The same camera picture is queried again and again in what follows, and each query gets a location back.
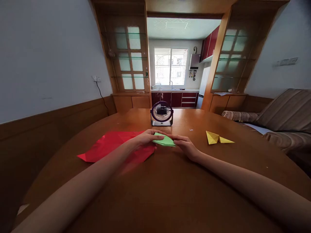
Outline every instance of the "wooden table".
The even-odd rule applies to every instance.
[[[246,127],[200,109],[174,109],[172,127],[152,127],[149,109],[102,119],[68,141],[43,168],[24,203],[28,216],[90,164],[76,155],[107,131],[160,129],[189,137],[204,153],[262,174],[311,200],[311,181],[284,153]],[[205,131],[234,141],[208,145]],[[159,146],[135,169],[114,176],[67,232],[281,232],[280,226],[179,148]]]

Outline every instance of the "fan base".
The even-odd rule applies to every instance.
[[[156,121],[152,116],[151,116],[151,125],[152,126],[171,126],[173,124],[173,115],[164,122]]]

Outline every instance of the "couch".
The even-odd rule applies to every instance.
[[[262,136],[287,154],[311,149],[311,90],[287,89],[260,113],[224,111],[222,116],[271,130]]]

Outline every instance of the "person's right hand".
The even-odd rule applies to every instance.
[[[168,134],[168,137],[174,140],[175,145],[179,146],[191,161],[199,162],[202,152],[194,146],[188,137],[172,134]]]

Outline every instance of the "lower cabinet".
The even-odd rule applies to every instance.
[[[195,108],[197,105],[198,92],[153,92],[152,105],[158,101],[165,101],[171,107]]]
[[[152,106],[161,100],[160,94],[161,94],[160,92],[152,92],[151,93]]]
[[[114,96],[113,100],[116,105],[117,112],[127,112],[133,108],[131,96]]]
[[[124,113],[132,108],[151,108],[149,96],[113,96],[117,112]]]
[[[246,95],[214,95],[210,106],[210,112],[221,115],[223,111],[240,111]]]
[[[181,107],[182,92],[172,92],[172,107]]]
[[[165,101],[169,105],[171,105],[171,98],[172,98],[171,92],[161,92],[161,101]]]
[[[148,96],[132,96],[133,108],[150,108]]]

